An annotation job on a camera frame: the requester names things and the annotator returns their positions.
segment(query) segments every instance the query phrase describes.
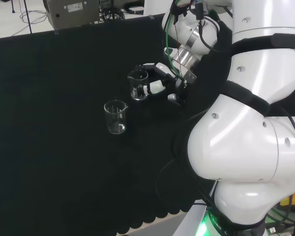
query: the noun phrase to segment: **black table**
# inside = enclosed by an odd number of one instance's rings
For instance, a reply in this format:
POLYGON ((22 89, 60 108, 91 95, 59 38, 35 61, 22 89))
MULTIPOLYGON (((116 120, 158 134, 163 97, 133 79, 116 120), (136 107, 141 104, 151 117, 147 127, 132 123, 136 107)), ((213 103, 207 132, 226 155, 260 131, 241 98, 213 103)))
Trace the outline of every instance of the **black table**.
MULTIPOLYGON (((188 211, 199 198, 177 164, 160 177, 161 199, 155 180, 172 158, 175 130, 214 102, 231 58, 203 57, 184 108, 135 103, 126 75, 137 64, 165 62, 161 20, 0 39, 0 236, 124 234, 188 211), (103 112, 114 97, 130 107, 128 129, 117 136, 106 131, 103 112)), ((216 47, 230 44, 231 31, 221 28, 216 47)), ((185 145, 185 136, 177 142, 185 145)))

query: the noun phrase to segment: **white floor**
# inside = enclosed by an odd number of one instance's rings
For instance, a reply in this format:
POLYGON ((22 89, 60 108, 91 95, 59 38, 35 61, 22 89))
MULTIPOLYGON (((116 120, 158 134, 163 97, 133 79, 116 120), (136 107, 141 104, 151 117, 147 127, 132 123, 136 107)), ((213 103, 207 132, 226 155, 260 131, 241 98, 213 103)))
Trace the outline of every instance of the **white floor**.
MULTIPOLYGON (((26 0, 28 10, 40 10, 45 12, 42 0, 26 0)), ((15 13, 12 13, 11 1, 0 1, 0 38, 10 37, 12 35, 21 35, 30 33, 28 24, 25 24, 19 18, 22 12, 25 11, 23 0, 14 0, 15 13)), ((125 14, 126 19, 141 17, 139 15, 125 14)), ((29 14, 30 22, 38 22, 44 19, 43 14, 32 12, 29 14)), ((33 33, 53 30, 48 19, 44 22, 32 25, 33 33)))

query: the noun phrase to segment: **label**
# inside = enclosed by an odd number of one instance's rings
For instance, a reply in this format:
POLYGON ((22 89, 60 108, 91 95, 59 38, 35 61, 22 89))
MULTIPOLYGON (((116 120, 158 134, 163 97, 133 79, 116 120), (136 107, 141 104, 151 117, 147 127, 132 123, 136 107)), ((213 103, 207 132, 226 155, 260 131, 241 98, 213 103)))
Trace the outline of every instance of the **label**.
POLYGON ((83 3, 79 2, 72 5, 67 5, 68 12, 83 10, 83 3))
POLYGON ((229 234, 227 233, 227 231, 222 228, 222 226, 218 222, 217 218, 210 211, 208 212, 208 216, 209 216, 209 218, 211 220, 212 225, 214 226, 214 228, 216 229, 216 231, 220 235, 222 235, 222 236, 229 236, 229 234))

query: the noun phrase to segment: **green cable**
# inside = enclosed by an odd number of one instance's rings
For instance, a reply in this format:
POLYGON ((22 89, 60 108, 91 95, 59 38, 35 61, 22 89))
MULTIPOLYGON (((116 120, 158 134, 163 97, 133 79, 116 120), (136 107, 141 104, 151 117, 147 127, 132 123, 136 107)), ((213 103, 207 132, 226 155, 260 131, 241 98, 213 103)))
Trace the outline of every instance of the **green cable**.
POLYGON ((167 56, 168 56, 168 60, 169 60, 169 63, 170 63, 170 66, 172 67, 173 71, 176 73, 176 76, 178 76, 180 79, 184 80, 182 78, 182 76, 180 75, 180 73, 178 73, 178 71, 176 70, 176 67, 173 65, 172 63, 172 60, 171 60, 171 57, 170 57, 170 54, 169 54, 169 47, 168 47, 168 36, 169 36, 169 28, 170 28, 170 25, 171 25, 171 20, 173 18, 173 15, 170 13, 170 16, 169 16, 169 21, 168 21, 168 24, 167 24, 167 28, 165 29, 166 31, 166 49, 167 49, 167 56))

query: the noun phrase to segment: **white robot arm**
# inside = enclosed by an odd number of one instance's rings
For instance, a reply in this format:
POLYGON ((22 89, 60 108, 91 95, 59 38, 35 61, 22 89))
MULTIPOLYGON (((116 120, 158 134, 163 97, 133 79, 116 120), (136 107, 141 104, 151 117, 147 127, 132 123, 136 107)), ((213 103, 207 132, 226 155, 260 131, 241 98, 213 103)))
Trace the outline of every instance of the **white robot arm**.
MULTIPOLYGON (((230 0, 208 2, 230 5, 230 0)), ((277 33, 295 35, 295 0, 231 3, 233 44, 277 33)), ((199 36, 196 38, 198 21, 192 18, 195 18, 192 14, 179 16, 176 27, 170 26, 169 33, 182 44, 180 52, 186 50, 190 61, 196 61, 209 50, 199 36)), ((215 27, 206 23, 203 38, 213 46, 215 27)), ((295 48, 241 50, 232 57, 228 82, 268 104, 286 98, 295 90, 295 48)), ((183 60, 181 64, 189 66, 183 60)), ((216 207, 235 224, 249 226, 262 222, 276 203, 295 193, 295 129, 289 119, 265 117, 230 96, 221 94, 194 127, 188 156, 200 177, 219 181, 216 207)))

